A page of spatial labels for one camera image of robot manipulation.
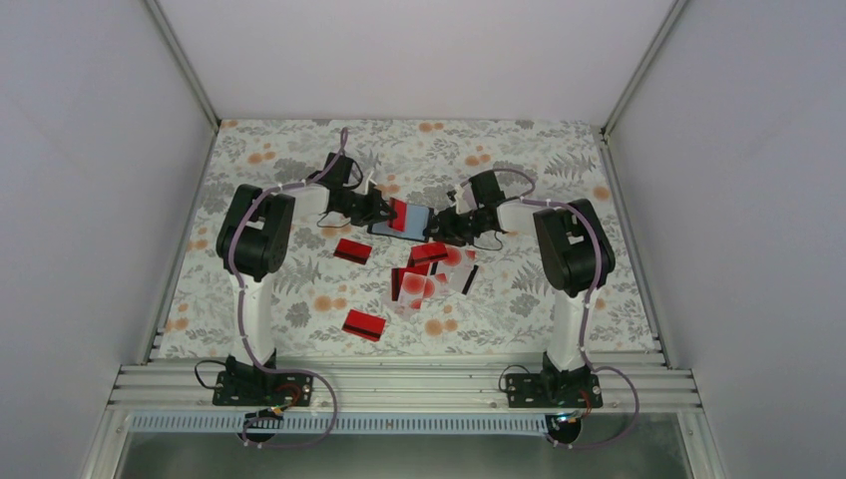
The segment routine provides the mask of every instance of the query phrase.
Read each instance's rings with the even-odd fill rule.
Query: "smartphone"
[[[371,235],[399,238],[401,240],[429,242],[426,229],[434,210],[421,205],[408,205],[405,210],[405,231],[399,232],[388,226],[388,222],[370,225],[367,232]]]

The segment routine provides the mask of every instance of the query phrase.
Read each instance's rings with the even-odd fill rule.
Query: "gray floor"
[[[614,435],[624,420],[590,417],[579,442]],[[644,415],[620,443],[588,452],[557,450],[543,439],[520,436],[336,435],[313,449],[259,451],[244,448],[233,434],[139,433],[125,454],[120,476],[125,479],[689,477],[671,414]]]

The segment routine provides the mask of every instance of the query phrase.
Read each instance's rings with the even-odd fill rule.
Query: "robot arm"
[[[521,403],[519,398],[513,399],[520,394],[509,395],[510,405],[548,407],[578,404],[582,391],[593,391],[593,386],[599,384],[586,366],[579,345],[585,294],[593,283],[597,267],[596,252],[588,231],[568,209],[527,205],[520,199],[506,199],[494,172],[476,175],[468,183],[477,207],[465,213],[458,213],[457,207],[438,213],[430,229],[433,239],[463,246],[489,231],[531,236],[538,241],[544,274],[556,291],[553,333],[544,353],[543,369],[538,377],[522,378],[525,381],[521,381],[537,384],[537,390],[523,391],[524,398],[535,396],[532,405],[530,402]],[[602,287],[608,274],[614,270],[614,252],[591,202],[582,199],[568,205],[581,214],[597,236],[602,260],[597,288]],[[591,402],[599,406],[602,399],[596,394]]]
[[[334,155],[329,154],[326,166]],[[380,223],[391,218],[388,204],[382,200],[381,192],[365,187],[363,194],[347,187],[353,160],[341,156],[332,169],[317,182],[296,185],[283,189],[282,193],[266,197],[258,206],[235,245],[234,262],[244,281],[243,326],[250,349],[262,364],[274,360],[275,345],[270,332],[270,298],[274,274],[282,266],[287,252],[291,223],[298,218],[315,214],[337,212],[350,218],[356,226]],[[310,176],[314,178],[320,172]],[[241,219],[262,189],[241,185],[235,191],[229,210],[223,220],[217,237],[217,255],[223,259],[223,267],[229,271],[227,254],[231,240]],[[229,277],[234,295],[234,307],[238,308],[239,284],[234,275]],[[238,363],[252,365],[252,360],[243,347],[243,341],[233,341],[231,357]]]

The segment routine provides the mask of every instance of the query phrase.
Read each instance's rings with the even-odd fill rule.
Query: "table surface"
[[[225,356],[234,339],[228,273],[214,252],[219,225],[241,184],[267,187],[297,181],[346,147],[386,196],[408,203],[448,206],[447,191],[491,168],[516,168],[537,178],[533,198],[590,199],[617,256],[589,325],[590,350],[651,350],[652,338],[626,250],[620,220],[590,127],[531,121],[223,121],[201,190],[191,240],[180,271],[160,355]],[[527,185],[499,174],[507,195]],[[537,243],[501,237],[499,251],[477,250],[479,277],[468,296],[426,299],[410,318],[383,302],[390,268],[405,264],[416,243],[369,235],[346,226],[321,228],[320,216],[291,230],[285,263],[273,287],[272,332],[280,355],[431,355],[534,352],[546,349],[552,330],[553,291]],[[343,225],[330,215],[323,225]],[[332,256],[340,239],[373,246],[366,265]],[[479,245],[498,247],[490,234]],[[387,320],[378,342],[341,330],[349,309]]]

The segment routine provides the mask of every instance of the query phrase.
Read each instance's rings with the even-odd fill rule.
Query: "floral tablecloth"
[[[300,180],[319,169],[349,128],[346,152],[386,196],[437,209],[448,190],[491,168],[516,168],[538,179],[534,198],[590,199],[617,255],[590,324],[591,350],[647,350],[652,339],[620,222],[590,127],[531,121],[291,121],[227,120],[217,136],[194,218],[191,242],[162,339],[160,355],[227,355],[234,339],[232,291],[214,253],[219,225],[235,188]],[[499,174],[507,195],[526,185]],[[365,229],[321,228],[319,217],[294,222],[272,299],[272,331],[282,355],[473,354],[546,348],[553,292],[536,242],[502,236],[503,249],[478,250],[481,266],[468,296],[436,296],[410,319],[383,302],[390,268],[404,265],[415,243],[369,235]],[[330,215],[322,224],[342,225]],[[332,253],[339,239],[373,246],[366,265]],[[498,247],[492,238],[479,245]],[[387,320],[378,342],[341,330],[350,308]]]

